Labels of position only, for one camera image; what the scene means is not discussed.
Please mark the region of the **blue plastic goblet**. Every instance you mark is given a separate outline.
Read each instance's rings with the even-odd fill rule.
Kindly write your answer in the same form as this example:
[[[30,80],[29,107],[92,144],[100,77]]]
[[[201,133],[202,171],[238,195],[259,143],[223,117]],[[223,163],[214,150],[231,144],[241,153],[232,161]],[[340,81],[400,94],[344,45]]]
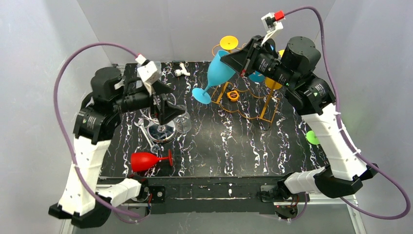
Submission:
[[[235,71],[226,65],[225,63],[221,62],[220,59],[223,56],[228,55],[229,52],[225,50],[219,50],[216,55],[214,56],[213,60],[209,64],[208,71],[207,71],[207,86],[206,88],[194,88],[192,90],[192,96],[202,104],[210,104],[211,97],[207,93],[208,89],[212,86],[218,86],[221,84],[226,83],[230,80]]]
[[[259,72],[254,72],[250,74],[248,77],[252,82],[256,82],[256,83],[263,82],[265,80],[265,76],[263,76]]]

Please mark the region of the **clear cut glass goblet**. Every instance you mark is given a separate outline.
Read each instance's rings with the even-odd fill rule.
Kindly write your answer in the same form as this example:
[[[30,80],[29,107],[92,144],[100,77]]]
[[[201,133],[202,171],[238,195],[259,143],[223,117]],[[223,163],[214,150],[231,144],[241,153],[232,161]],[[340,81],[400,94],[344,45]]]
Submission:
[[[184,105],[177,105],[177,107],[183,109],[185,112],[179,116],[177,116],[173,122],[175,124],[176,131],[185,134],[191,130],[191,119],[190,115],[187,111],[186,106]]]

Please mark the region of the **orange plastic goblet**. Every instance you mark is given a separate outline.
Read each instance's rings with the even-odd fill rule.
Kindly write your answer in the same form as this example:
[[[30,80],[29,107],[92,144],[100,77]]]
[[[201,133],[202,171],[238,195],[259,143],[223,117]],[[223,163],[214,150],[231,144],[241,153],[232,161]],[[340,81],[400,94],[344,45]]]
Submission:
[[[235,36],[227,35],[220,39],[219,46],[228,52],[231,52],[234,49],[237,49],[239,44],[238,39]]]

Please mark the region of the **silver wire glass rack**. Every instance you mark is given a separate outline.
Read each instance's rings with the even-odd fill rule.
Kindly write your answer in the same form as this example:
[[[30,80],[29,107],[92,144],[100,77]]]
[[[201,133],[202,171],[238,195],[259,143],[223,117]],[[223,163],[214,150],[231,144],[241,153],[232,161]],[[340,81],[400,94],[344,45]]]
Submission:
[[[176,105],[175,101],[170,101],[168,95],[166,95],[166,99],[166,101],[168,101],[170,104]],[[140,110],[142,116],[149,121],[149,124],[145,127],[148,132],[149,138],[159,144],[164,144],[172,141],[176,135],[174,122],[171,121],[165,125],[160,125],[156,118],[153,119],[150,116],[150,107]]]

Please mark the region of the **blue plastic goblet front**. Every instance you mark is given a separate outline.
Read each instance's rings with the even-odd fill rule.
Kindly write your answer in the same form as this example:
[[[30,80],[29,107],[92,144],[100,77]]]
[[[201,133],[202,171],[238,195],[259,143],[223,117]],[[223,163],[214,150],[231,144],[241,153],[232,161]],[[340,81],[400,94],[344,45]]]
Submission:
[[[230,80],[235,71],[226,65],[225,63],[221,62],[220,59],[223,56],[228,55],[229,52],[225,50],[219,50],[216,55],[214,56],[213,60],[209,64],[208,71],[207,71],[207,86],[206,88],[194,88],[192,90],[192,96],[202,104],[210,104],[211,97],[207,93],[208,89],[212,86],[218,86],[221,84],[226,83]]]

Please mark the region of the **yellow plastic wine glass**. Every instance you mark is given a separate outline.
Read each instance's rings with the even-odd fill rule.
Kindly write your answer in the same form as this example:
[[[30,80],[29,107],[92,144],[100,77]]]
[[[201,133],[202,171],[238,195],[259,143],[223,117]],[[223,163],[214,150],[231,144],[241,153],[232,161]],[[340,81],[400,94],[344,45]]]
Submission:
[[[265,75],[265,85],[270,91],[275,91],[280,88],[282,88],[282,84],[279,82],[279,68],[282,65],[281,63],[281,58],[284,50],[281,51],[276,51],[276,49],[273,51],[273,55],[271,59],[268,61],[268,68],[267,68],[267,74]]]

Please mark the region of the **gold wire glass rack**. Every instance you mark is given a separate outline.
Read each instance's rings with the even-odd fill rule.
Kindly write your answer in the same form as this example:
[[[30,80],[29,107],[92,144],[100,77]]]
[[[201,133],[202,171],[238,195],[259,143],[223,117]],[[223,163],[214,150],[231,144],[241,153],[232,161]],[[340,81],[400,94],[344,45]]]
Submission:
[[[239,102],[241,100],[246,100],[248,97],[251,97],[251,98],[253,98],[253,100],[256,100],[256,101],[264,101],[265,102],[264,105],[262,106],[262,108],[259,109],[259,112],[258,112],[257,116],[252,117],[250,114],[248,114],[244,111],[240,111],[239,109],[229,110],[229,109],[227,109],[223,106],[222,100],[223,100],[224,97],[227,98],[226,93],[229,92],[229,91],[234,91],[234,90],[237,91],[240,95],[240,98],[236,102]],[[269,124],[269,126],[271,126],[272,122],[274,121],[274,117],[276,115],[276,112],[277,112],[278,102],[280,101],[279,98],[275,97],[276,92],[277,92],[277,90],[270,91],[270,89],[268,89],[268,94],[266,94],[265,96],[259,96],[259,95],[254,94],[251,88],[248,88],[246,90],[239,90],[237,87],[235,87],[235,85],[233,83],[226,82],[224,85],[216,86],[214,92],[210,96],[211,96],[211,102],[212,103],[217,104],[222,110],[224,110],[228,113],[231,113],[231,114],[238,113],[240,116],[242,116],[245,119],[248,119],[248,120],[255,120],[256,119],[258,121],[264,121],[264,122],[267,122]]]

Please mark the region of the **red plastic goblet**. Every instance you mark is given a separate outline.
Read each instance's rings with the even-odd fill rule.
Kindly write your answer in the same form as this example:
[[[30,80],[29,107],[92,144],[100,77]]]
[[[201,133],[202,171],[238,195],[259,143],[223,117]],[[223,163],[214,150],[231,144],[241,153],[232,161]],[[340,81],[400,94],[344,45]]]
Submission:
[[[159,161],[167,160],[169,165],[173,166],[172,151],[168,150],[167,157],[157,157],[153,153],[138,152],[131,155],[131,170],[133,172],[146,171],[156,165]]]

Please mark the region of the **green plastic goblet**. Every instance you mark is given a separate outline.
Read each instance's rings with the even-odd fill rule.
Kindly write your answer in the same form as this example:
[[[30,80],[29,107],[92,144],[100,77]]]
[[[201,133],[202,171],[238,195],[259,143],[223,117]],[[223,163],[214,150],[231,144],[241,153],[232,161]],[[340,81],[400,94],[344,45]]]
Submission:
[[[306,139],[310,144],[320,145],[320,141],[313,130],[310,130],[306,133]]]

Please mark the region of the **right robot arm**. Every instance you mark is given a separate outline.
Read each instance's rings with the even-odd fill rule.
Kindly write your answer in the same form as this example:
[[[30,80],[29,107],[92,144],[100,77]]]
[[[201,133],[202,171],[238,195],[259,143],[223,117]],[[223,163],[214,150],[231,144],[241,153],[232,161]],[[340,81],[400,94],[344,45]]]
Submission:
[[[285,175],[274,189],[276,197],[317,192],[329,198],[355,194],[365,180],[377,174],[346,144],[343,122],[336,111],[336,97],[327,82],[314,74],[321,53],[306,37],[291,38],[279,56],[263,37],[254,36],[241,50],[220,61],[241,75],[259,72],[286,87],[284,97],[315,133],[328,165]]]

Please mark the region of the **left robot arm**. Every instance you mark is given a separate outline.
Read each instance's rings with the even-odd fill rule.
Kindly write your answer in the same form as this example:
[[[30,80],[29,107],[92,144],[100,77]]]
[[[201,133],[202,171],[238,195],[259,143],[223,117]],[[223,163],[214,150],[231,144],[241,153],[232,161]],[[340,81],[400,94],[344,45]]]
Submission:
[[[74,139],[69,141],[72,163],[65,190],[60,200],[51,205],[49,215],[69,219],[81,229],[101,227],[119,206],[136,198],[142,181],[126,178],[97,191],[104,156],[124,113],[150,108],[160,123],[166,124],[182,114],[183,109],[163,100],[155,105],[154,96],[172,93],[160,82],[155,65],[137,70],[142,86],[129,89],[132,79],[125,78],[115,67],[97,70],[91,79],[92,91],[82,101],[74,126]]]

